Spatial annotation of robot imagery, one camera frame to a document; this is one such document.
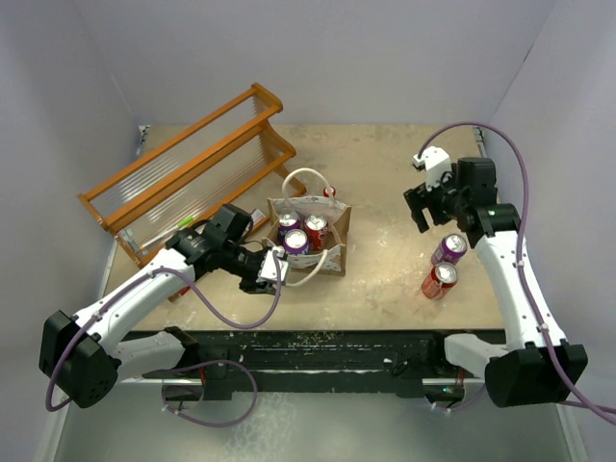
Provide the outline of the canvas jute tote bag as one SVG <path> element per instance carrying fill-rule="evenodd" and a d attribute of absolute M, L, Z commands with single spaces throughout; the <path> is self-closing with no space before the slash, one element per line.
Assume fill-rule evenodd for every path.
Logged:
<path fill-rule="evenodd" d="M 290 194 L 291 184 L 304 173 L 321 182 L 321 193 Z M 271 230 L 264 242 L 282 247 L 283 262 L 304 274 L 286 285 L 300 287 L 318 274 L 345 276 L 352 207 L 336 197 L 336 189 L 325 176 L 309 167 L 291 171 L 283 181 L 281 194 L 268 200 Z"/>

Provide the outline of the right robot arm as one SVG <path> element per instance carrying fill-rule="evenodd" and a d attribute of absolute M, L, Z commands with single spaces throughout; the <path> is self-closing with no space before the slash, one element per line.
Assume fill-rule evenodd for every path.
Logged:
<path fill-rule="evenodd" d="M 450 376 L 460 367 L 483 379 L 498 407 L 558 403 L 570 394 L 588 364 L 554 320 L 527 256 L 521 218 L 498 201 L 495 164 L 466 157 L 452 162 L 434 146 L 413 159 L 425 180 L 404 193 L 420 232 L 453 220 L 486 269 L 504 320 L 505 342 L 493 345 L 475 334 L 448 335 L 427 355 L 429 368 Z"/>

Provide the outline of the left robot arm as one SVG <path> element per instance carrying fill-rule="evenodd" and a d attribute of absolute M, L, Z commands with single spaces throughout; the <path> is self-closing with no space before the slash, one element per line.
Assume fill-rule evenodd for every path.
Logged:
<path fill-rule="evenodd" d="M 45 408 L 62 390 L 67 401 L 88 408 L 119 379 L 168 369 L 177 377 L 194 373 L 193 343 L 175 328 L 135 342 L 125 336 L 154 308 L 202 276 L 224 270 L 239 277 L 247 294 L 278 299 L 288 273 L 280 246 L 251 251 L 244 245 L 253 220 L 244 210 L 222 205 L 212 218 L 175 231 L 153 259 L 114 291 L 70 316 L 57 311 L 44 323 L 39 369 L 48 377 Z"/>

